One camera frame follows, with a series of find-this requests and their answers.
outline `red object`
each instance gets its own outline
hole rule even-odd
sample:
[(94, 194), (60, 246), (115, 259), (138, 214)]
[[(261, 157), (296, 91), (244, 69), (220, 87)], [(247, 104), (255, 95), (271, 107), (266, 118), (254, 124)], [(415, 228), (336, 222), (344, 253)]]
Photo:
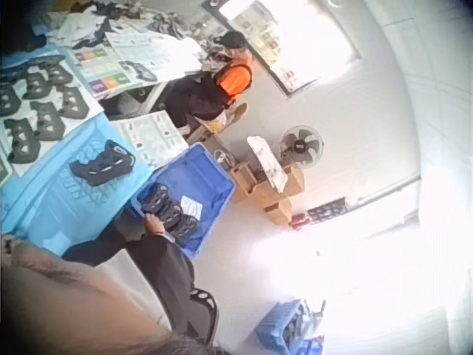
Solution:
[(302, 227), (311, 223), (312, 223), (312, 217), (309, 216), (308, 214), (301, 213), (292, 217), (292, 220), (289, 223), (289, 226), (296, 231), (300, 231)]

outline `cardboard box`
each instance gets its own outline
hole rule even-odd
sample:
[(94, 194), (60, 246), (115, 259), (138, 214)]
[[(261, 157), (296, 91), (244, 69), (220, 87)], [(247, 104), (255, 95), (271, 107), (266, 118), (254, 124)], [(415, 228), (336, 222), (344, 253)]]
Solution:
[(254, 187), (251, 196), (253, 202), (261, 209), (272, 206), (280, 200), (284, 200), (286, 197), (286, 194), (277, 192), (277, 190), (271, 186), (269, 180), (258, 183)]
[(292, 197), (304, 192), (305, 180), (302, 170), (296, 164), (291, 164), (286, 166), (284, 171), (288, 177), (286, 186), (284, 187), (284, 193), (288, 197)]
[(238, 203), (246, 200), (252, 195), (253, 189), (257, 184), (253, 172), (248, 167), (248, 163), (241, 163), (231, 169), (229, 175), (235, 182), (235, 192), (231, 197), (231, 202)]
[(265, 214), (277, 226), (289, 224), (293, 215), (293, 205), (288, 198), (265, 208)]
[(72, 6), (76, 3), (83, 5), (90, 2), (90, 0), (56, 0), (52, 11), (70, 11)]

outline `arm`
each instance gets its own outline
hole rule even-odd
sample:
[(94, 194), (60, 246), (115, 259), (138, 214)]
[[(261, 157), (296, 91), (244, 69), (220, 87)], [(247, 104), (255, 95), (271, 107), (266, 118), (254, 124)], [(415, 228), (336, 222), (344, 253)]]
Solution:
[(180, 248), (163, 236), (162, 223), (145, 217), (146, 235), (127, 243), (126, 250), (163, 304), (172, 328), (187, 331), (188, 308), (194, 288), (194, 267)]
[(222, 106), (225, 106), (230, 101), (230, 95), (220, 85), (217, 85), (213, 78), (204, 76), (200, 83), (211, 101)]

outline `blue table cover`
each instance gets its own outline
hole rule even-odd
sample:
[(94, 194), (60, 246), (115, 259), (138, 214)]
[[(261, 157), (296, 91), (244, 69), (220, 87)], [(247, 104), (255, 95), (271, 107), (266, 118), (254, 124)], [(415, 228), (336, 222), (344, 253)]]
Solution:
[[(60, 50), (54, 46), (48, 49)], [(28, 57), (30, 53), (16, 55), (15, 60), (10, 57), (8, 66), (20, 64)], [(80, 73), (75, 74), (84, 82)], [(14, 174), (1, 188), (1, 231), (12, 232), (57, 255), (72, 245), (98, 237), (152, 173), (137, 160), (132, 173), (102, 186), (92, 187), (72, 175), (69, 163), (94, 159), (108, 139), (135, 154), (133, 146), (101, 113), (54, 145), (25, 175)]]

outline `blue crate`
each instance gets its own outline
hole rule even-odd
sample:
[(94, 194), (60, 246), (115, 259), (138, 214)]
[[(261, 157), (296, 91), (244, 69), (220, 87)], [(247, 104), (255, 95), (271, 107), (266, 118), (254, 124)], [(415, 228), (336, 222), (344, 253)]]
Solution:
[(281, 355), (297, 354), (297, 351), (304, 342), (306, 331), (303, 331), (302, 335), (289, 344), (289, 346), (285, 343), (282, 334), (289, 322), (293, 319), (301, 302), (302, 300), (294, 300), (286, 303), (278, 303), (258, 324), (254, 331), (265, 348), (276, 351)]
[(323, 355), (324, 348), (315, 340), (305, 340), (299, 350), (297, 355)]
[(190, 258), (196, 257), (230, 202), (235, 191), (234, 182), (205, 147), (196, 143), (155, 172), (133, 195), (130, 203), (135, 215), (144, 217), (138, 197), (146, 196), (156, 183), (166, 185), (176, 201), (186, 196), (203, 205), (199, 230), (190, 237), (183, 249)]

